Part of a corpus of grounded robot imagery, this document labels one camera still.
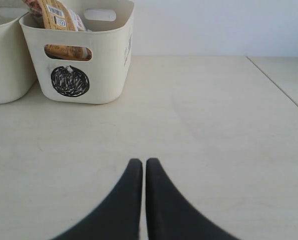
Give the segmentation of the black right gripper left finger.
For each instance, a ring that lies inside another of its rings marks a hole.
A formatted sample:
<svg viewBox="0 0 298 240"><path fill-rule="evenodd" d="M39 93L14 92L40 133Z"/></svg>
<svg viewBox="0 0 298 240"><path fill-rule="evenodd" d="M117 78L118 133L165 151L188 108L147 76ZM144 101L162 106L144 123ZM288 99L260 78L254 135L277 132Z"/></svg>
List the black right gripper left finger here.
<svg viewBox="0 0 298 240"><path fill-rule="evenodd" d="M142 204L143 165L132 158L107 197L57 240L138 240Z"/></svg>

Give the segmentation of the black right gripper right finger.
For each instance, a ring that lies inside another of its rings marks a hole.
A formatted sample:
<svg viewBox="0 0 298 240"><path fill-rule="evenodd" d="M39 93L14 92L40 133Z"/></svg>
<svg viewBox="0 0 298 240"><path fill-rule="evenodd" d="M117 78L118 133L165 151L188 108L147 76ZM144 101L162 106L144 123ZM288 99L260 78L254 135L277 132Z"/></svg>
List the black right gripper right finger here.
<svg viewBox="0 0 298 240"><path fill-rule="evenodd" d="M145 206L150 240L235 240L178 191L157 158L146 162Z"/></svg>

